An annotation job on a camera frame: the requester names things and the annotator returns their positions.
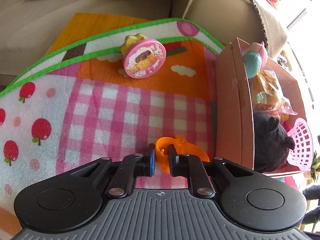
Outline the beige sofa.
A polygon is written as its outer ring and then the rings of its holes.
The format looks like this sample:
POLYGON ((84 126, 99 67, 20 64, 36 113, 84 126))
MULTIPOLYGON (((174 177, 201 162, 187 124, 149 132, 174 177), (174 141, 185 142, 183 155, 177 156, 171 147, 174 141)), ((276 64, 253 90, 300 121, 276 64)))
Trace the beige sofa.
POLYGON ((269 0, 1 0, 1 85, 7 86, 44 55, 77 14, 85 18, 64 47, 112 28, 165 18, 190 20, 221 43, 264 42, 275 57, 287 29, 269 0))

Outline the black plush toy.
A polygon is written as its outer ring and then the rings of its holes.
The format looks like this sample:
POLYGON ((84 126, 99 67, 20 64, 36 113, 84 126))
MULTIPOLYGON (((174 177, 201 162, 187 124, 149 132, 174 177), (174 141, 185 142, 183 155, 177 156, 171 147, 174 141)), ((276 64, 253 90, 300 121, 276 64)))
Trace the black plush toy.
POLYGON ((280 168, 295 149, 292 137, 274 116, 254 113, 254 170, 260 173, 280 168))

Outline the orange plastic pumpkin half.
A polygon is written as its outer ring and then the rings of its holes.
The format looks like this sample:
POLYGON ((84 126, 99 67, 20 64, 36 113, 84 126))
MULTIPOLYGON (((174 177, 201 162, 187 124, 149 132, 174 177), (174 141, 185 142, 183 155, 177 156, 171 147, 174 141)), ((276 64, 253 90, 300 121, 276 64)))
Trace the orange plastic pumpkin half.
POLYGON ((187 142, 184 137, 162 137, 155 143, 155 158, 161 170, 170 174, 169 145, 173 144, 178 154, 191 154, 198 156, 201 161, 209 162, 208 154, 199 146, 187 142))

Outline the pink plastic strainer toy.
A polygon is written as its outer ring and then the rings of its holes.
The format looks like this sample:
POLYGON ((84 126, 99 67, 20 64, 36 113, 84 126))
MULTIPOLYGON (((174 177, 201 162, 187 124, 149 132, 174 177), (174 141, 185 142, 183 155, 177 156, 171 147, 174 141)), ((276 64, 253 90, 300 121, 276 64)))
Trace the pink plastic strainer toy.
POLYGON ((287 162, 302 172, 310 170, 313 163, 313 140, 307 122, 297 118, 287 135, 295 142, 295 149, 289 151, 287 162))

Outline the colourful play mat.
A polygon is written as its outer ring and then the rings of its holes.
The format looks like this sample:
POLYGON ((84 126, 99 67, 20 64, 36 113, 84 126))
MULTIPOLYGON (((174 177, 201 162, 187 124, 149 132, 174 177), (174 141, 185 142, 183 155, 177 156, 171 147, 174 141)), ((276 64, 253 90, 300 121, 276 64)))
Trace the colourful play mat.
POLYGON ((215 60, 225 49, 186 20, 150 21, 85 38, 33 64, 1 93, 1 239, 304 239, 303 195, 215 156, 215 60), (167 51, 153 75, 123 68, 125 37, 167 51), (162 137, 184 137, 219 162, 226 189, 197 198, 155 161, 131 195, 93 183, 162 137))

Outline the pink cardboard box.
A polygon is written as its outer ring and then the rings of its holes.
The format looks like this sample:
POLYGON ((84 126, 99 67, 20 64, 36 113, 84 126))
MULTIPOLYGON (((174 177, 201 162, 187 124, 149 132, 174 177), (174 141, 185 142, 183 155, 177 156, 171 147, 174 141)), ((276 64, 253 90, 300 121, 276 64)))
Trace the pink cardboard box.
MULTIPOLYGON (((242 61, 242 51, 249 43, 236 38, 229 43, 215 60, 216 77, 216 144, 215 156, 228 159, 246 168, 254 166, 254 127, 249 83, 242 61)), ((293 127, 297 118, 307 120, 297 79, 279 64, 268 58, 267 70, 276 72, 284 96, 291 102, 297 116, 289 117, 293 127)), ((288 163, 267 174, 286 177, 302 173, 288 163)))

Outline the packaged bread snack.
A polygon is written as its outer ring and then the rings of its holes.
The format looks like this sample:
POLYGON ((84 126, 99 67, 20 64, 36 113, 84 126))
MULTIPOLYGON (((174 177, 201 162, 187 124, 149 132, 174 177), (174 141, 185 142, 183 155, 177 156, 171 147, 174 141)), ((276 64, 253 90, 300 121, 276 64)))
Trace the packaged bread snack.
POLYGON ((249 80, 249 87, 254 112, 269 115, 297 115, 290 100, 284 96, 274 71, 259 71, 249 80))

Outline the pink round cup toy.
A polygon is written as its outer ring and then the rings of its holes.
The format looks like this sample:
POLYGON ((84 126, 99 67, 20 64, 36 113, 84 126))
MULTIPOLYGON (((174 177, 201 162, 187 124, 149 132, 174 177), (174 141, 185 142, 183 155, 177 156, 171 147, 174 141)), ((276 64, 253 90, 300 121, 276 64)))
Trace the pink round cup toy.
POLYGON ((125 37, 120 52, 126 74, 135 79, 155 74, 167 57, 167 51, 161 42, 147 38, 143 34, 125 37))

